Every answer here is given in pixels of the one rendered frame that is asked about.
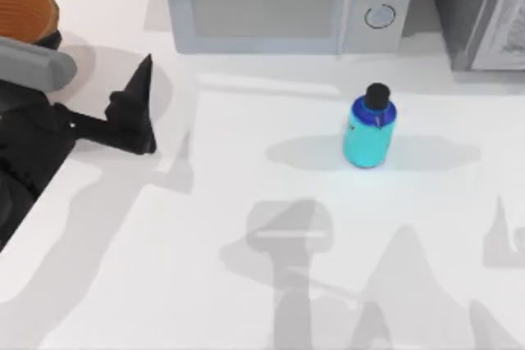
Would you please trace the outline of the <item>pale grey rounded box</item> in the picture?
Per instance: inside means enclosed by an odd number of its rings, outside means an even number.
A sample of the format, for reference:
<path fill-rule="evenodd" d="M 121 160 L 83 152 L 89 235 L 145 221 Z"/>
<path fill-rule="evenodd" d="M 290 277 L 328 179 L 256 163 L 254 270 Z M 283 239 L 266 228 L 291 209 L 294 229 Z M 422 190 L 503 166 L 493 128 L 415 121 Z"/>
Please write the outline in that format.
<path fill-rule="evenodd" d="M 52 93 L 76 76 L 74 59 L 63 52 L 0 37 L 0 80 Z"/>

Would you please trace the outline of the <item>orange woven basket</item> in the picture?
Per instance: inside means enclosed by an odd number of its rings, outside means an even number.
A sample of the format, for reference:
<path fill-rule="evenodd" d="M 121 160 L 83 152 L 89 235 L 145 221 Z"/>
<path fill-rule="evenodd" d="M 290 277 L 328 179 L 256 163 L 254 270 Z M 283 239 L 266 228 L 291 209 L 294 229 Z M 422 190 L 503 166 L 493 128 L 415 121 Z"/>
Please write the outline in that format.
<path fill-rule="evenodd" d="M 37 43 L 58 31 L 55 0 L 0 0 L 0 37 Z"/>

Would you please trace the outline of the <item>microwave oven door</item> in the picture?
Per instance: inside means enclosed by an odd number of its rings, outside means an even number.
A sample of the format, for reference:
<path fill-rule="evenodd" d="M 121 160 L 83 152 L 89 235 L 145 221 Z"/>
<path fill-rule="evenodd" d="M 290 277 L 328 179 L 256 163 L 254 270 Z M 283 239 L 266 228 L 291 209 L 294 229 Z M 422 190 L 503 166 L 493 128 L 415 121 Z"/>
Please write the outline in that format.
<path fill-rule="evenodd" d="M 330 54 L 343 0 L 167 0 L 184 54 Z"/>

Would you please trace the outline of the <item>cyan bottle with black cap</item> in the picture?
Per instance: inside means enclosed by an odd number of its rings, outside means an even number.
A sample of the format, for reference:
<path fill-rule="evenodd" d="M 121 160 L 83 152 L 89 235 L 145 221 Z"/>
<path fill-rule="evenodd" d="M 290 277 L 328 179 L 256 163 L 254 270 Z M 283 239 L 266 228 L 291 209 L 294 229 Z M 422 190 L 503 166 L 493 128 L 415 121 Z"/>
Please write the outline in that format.
<path fill-rule="evenodd" d="M 383 163 L 397 116 L 397 108 L 390 100 L 390 88 L 383 83 L 370 84 L 350 108 L 343 142 L 345 159 L 365 169 Z"/>

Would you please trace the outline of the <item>round microwave knob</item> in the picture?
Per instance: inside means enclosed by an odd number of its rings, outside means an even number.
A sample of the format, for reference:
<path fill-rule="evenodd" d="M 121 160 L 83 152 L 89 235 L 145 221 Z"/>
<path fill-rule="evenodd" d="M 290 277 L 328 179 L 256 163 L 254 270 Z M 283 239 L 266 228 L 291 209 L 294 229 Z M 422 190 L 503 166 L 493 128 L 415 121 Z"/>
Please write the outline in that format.
<path fill-rule="evenodd" d="M 389 27 L 394 23 L 395 19 L 396 10 L 387 4 L 371 7 L 364 15 L 365 23 L 368 27 L 374 30 L 381 30 Z"/>

